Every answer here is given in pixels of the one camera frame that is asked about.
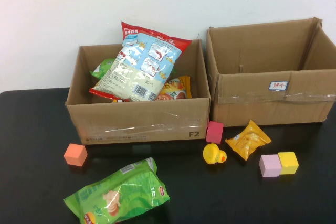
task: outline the yellow snack bag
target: yellow snack bag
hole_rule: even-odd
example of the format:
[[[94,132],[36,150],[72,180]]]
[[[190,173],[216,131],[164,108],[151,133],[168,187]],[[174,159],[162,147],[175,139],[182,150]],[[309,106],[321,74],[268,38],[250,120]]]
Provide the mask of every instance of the yellow snack bag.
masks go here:
[[[247,160],[256,148],[270,143],[271,139],[255,122],[250,120],[247,127],[240,134],[234,138],[225,140],[225,142],[243,159]]]
[[[190,77],[181,76],[165,83],[157,100],[175,100],[191,98]]]

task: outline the pink foam cube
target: pink foam cube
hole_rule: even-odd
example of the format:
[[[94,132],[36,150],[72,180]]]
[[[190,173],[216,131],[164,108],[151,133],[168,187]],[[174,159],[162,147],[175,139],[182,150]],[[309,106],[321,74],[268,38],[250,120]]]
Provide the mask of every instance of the pink foam cube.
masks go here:
[[[220,144],[222,141],[224,124],[210,121],[206,132],[205,141],[215,144]]]
[[[261,174],[266,177],[278,177],[281,173],[282,166],[277,154],[262,155],[259,161]]]
[[[82,166],[88,153],[83,145],[69,144],[64,158],[68,165]]]

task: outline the rubber duck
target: rubber duck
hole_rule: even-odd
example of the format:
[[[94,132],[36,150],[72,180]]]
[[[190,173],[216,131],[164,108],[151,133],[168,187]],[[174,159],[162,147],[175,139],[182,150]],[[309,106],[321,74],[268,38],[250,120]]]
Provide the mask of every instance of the rubber duck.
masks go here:
[[[226,161],[226,153],[221,151],[216,144],[207,144],[203,150],[203,158],[208,164],[223,163]]]

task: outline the red and white snack bag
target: red and white snack bag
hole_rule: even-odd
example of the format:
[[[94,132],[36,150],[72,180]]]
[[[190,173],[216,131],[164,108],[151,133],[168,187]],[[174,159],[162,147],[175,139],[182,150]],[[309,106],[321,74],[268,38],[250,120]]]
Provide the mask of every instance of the red and white snack bag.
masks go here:
[[[191,40],[121,23],[124,41],[111,68],[90,89],[113,99],[153,101]]]

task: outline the yellow foam cube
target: yellow foam cube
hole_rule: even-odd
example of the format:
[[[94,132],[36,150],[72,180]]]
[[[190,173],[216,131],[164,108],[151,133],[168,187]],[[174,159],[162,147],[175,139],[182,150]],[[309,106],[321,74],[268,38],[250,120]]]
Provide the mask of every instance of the yellow foam cube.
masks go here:
[[[294,152],[279,152],[279,159],[281,162],[282,174],[294,174],[299,167],[299,163],[296,159]]]

